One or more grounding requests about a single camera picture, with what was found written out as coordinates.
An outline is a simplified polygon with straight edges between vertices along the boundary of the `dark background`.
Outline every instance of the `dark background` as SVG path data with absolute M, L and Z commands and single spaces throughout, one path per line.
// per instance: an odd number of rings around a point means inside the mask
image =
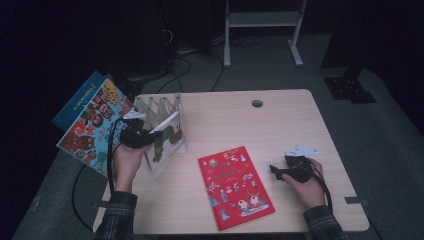
M 275 10 L 281 1 L 232 1 L 234 9 Z M 297 1 L 286 1 L 295 8 Z M 224 1 L 6 0 L 0 3 L 2 174 L 0 235 L 10 238 L 58 149 L 51 123 L 94 70 L 125 93 L 172 68 L 175 42 L 205 51 L 223 34 Z M 301 34 L 332 33 L 323 68 L 358 61 L 378 74 L 423 133 L 423 7 L 418 0 L 309 1 Z M 275 30 L 252 34 L 275 34 Z M 140 82 L 127 79 L 138 76 Z

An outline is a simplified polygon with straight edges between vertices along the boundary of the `shelf leg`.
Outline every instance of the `shelf leg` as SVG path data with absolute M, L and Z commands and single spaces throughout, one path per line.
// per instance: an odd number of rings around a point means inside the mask
M 293 58 L 297 67 L 303 67 L 303 61 L 302 61 L 302 58 L 300 57 L 299 51 L 297 50 L 296 44 L 297 44 L 297 39 L 299 38 L 299 32 L 300 32 L 300 27 L 302 26 L 303 16 L 305 15 L 306 3 L 307 3 L 307 0 L 303 0 L 302 6 L 299 11 L 299 15 L 297 16 L 293 39 L 289 39 L 288 41 L 290 51 L 293 55 Z
M 230 5 L 229 0 L 226 3 L 225 9 L 225 44 L 224 44 L 224 67 L 229 68 L 231 66 L 231 55 L 230 55 Z

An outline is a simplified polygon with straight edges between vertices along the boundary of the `floor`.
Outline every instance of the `floor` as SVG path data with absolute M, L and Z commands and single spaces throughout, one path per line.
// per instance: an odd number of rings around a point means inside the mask
M 222 67 L 223 46 L 211 54 L 194 53 L 174 62 L 168 74 L 139 87 L 143 93 L 308 89 L 312 92 L 346 171 L 374 223 L 353 239 L 420 239 L 424 235 L 424 139 L 387 91 L 384 82 L 364 69 L 359 81 L 376 103 L 334 100 L 325 77 L 345 69 L 320 69 L 329 35 L 299 38 L 304 66 L 298 68 L 287 45 L 289 36 L 254 38 L 248 47 L 232 48 L 231 68 Z M 67 156 L 57 153 L 34 202 L 14 239 L 90 239 L 85 225 L 95 219 L 106 179 Z M 72 204 L 75 204 L 78 219 Z M 219 239 L 248 236 L 220 236 Z M 249 239 L 301 239 L 282 233 Z M 204 236 L 136 236 L 136 239 L 204 239 Z

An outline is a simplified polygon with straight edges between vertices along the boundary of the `book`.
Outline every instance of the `book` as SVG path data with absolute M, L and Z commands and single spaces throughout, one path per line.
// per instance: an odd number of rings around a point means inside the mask
M 66 131 L 56 146 L 107 177 L 111 126 L 132 108 L 112 80 L 95 71 L 52 120 Z M 117 122 L 113 144 L 124 127 L 124 122 Z
M 152 171 L 156 170 L 185 142 L 180 112 L 176 111 L 171 114 L 150 133 L 158 131 L 161 132 L 160 136 L 156 137 L 154 146 L 145 154 L 147 164 Z
M 198 161 L 219 231 L 275 212 L 244 146 Z

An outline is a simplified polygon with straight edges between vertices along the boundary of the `shirt sleeve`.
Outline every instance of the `shirt sleeve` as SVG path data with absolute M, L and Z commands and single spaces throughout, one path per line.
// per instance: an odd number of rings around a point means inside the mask
M 133 239 L 136 205 L 136 195 L 127 192 L 113 192 L 94 239 Z
M 308 224 L 312 239 L 316 240 L 345 240 L 349 239 L 340 224 L 331 213 L 328 206 L 322 205 L 303 213 Z

